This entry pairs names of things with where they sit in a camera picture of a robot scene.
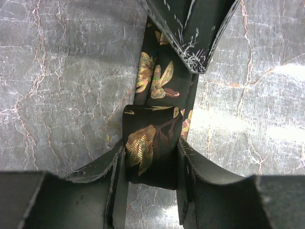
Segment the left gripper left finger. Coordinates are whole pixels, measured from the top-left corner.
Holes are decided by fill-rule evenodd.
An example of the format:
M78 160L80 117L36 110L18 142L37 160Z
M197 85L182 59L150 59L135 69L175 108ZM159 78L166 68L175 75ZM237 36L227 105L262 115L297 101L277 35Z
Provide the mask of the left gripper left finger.
M125 148L58 177L46 171L2 171L0 226L3 229L122 229L128 182Z

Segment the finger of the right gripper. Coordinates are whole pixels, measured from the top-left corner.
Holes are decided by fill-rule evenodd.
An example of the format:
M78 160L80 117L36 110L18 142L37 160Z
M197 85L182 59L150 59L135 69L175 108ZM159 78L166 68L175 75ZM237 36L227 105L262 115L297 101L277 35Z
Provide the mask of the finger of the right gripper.
M144 0L143 7L192 73L206 72L238 0Z

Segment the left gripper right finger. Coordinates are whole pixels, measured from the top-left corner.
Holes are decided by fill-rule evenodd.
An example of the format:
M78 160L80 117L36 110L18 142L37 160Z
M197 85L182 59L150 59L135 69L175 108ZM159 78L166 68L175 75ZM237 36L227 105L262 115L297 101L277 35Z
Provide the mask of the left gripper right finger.
M305 177L234 174L178 145L177 204L186 229L302 229Z

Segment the dark floral necktie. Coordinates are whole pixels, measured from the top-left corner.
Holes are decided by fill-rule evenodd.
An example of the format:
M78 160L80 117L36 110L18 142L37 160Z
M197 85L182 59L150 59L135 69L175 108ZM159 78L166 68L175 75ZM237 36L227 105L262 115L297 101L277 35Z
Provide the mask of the dark floral necktie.
M147 19L134 102L122 115L126 176L132 183L177 188L177 144L188 136L198 78Z

